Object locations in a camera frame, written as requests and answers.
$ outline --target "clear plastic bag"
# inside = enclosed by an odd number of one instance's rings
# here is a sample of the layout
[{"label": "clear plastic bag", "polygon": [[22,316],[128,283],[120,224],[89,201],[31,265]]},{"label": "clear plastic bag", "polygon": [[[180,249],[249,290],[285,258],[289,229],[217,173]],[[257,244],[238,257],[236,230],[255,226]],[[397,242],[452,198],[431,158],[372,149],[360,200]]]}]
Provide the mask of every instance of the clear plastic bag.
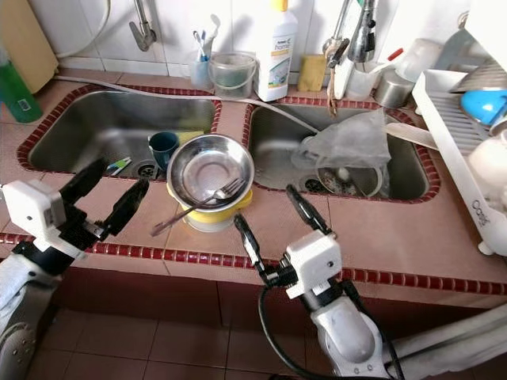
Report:
[{"label": "clear plastic bag", "polygon": [[331,124],[304,139],[292,154],[292,163],[299,169],[381,168],[390,160],[382,108]]}]

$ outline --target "metal cup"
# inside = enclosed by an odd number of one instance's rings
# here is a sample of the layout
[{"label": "metal cup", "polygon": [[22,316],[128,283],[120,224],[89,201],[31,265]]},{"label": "metal cup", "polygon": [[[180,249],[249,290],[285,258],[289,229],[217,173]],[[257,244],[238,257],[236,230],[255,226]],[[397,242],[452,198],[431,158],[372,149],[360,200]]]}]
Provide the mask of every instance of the metal cup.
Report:
[{"label": "metal cup", "polygon": [[173,132],[159,132],[148,138],[151,154],[164,173],[167,172],[169,160],[179,146],[180,140]]}]

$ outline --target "double sink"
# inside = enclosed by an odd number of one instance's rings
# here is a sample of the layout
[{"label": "double sink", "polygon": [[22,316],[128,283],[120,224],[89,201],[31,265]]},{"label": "double sink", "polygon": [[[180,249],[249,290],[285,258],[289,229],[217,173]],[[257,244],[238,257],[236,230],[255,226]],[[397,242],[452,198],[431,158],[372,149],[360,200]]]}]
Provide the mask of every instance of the double sink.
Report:
[{"label": "double sink", "polygon": [[[297,104],[278,107],[321,130],[368,111],[340,108],[338,118],[331,118],[325,107]],[[132,163],[118,177],[154,178],[149,137],[159,131],[208,133],[214,115],[211,101],[163,99],[116,91],[89,93],[73,102],[56,120],[30,151],[29,162],[36,169],[73,173],[100,157],[108,162],[130,157]],[[300,191],[321,191],[315,186],[318,181],[313,170],[296,169],[291,162],[292,152],[311,132],[266,108],[253,111],[250,130],[250,153],[258,184],[284,189],[292,183]],[[388,136],[387,143],[391,153],[387,166],[390,198],[413,200],[423,196],[429,185],[413,144],[392,136]]]}]

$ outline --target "blue bowl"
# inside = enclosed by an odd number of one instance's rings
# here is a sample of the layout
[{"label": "blue bowl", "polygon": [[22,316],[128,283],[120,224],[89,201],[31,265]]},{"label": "blue bowl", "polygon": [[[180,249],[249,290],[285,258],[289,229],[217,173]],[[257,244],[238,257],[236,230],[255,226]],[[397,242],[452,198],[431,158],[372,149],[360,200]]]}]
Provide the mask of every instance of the blue bowl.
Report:
[{"label": "blue bowl", "polygon": [[460,102],[469,117],[480,124],[492,125],[507,112],[507,89],[467,91]]}]

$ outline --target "white hose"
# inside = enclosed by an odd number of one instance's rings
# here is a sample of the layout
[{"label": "white hose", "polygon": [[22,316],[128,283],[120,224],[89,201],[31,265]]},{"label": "white hose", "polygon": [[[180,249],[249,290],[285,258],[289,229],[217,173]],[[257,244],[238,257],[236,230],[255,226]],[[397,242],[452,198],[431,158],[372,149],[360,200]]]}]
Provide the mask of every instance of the white hose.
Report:
[{"label": "white hose", "polygon": [[[67,81],[67,82],[77,82],[77,83],[89,83],[91,85],[99,85],[108,87],[110,89],[116,89],[118,91],[123,91],[125,93],[138,93],[141,95],[148,95],[151,97],[162,97],[165,99],[202,99],[205,101],[223,101],[221,97],[216,97],[213,95],[166,95],[164,93],[148,93],[147,91],[140,91],[138,89],[129,89],[128,87],[123,87],[122,85],[113,85],[112,83],[107,83],[103,81],[95,81],[93,79],[84,79],[84,78],[74,78],[74,77],[65,77],[62,75],[56,75],[53,79],[59,81]],[[264,108],[269,109],[270,111],[276,112],[282,116],[287,117],[293,122],[299,124],[301,127],[305,127],[309,131],[313,133],[318,133],[318,129],[312,127],[310,124],[305,123],[304,121],[298,119],[297,117],[291,115],[290,113],[285,112],[283,109],[279,109],[278,107],[273,107],[270,104],[265,103],[264,101],[256,101],[254,99],[237,99],[237,100],[229,100],[227,101],[236,101],[238,103],[247,103],[250,105],[258,105]]]},{"label": "white hose", "polygon": [[99,27],[98,27],[97,31],[95,32],[95,34],[93,34],[91,36],[90,40],[88,40],[86,42],[86,44],[84,46],[81,46],[79,49],[75,49],[72,51],[65,51],[64,53],[58,53],[56,55],[56,58],[61,59],[61,58],[70,57],[72,55],[76,55],[80,51],[83,51],[87,47],[89,47],[97,39],[99,34],[102,33],[102,30],[104,30],[104,27],[107,24],[108,19],[109,19],[109,14],[111,13],[111,0],[105,0],[104,3],[105,3],[105,11],[104,11],[104,14],[102,15],[101,23],[99,24]]}]

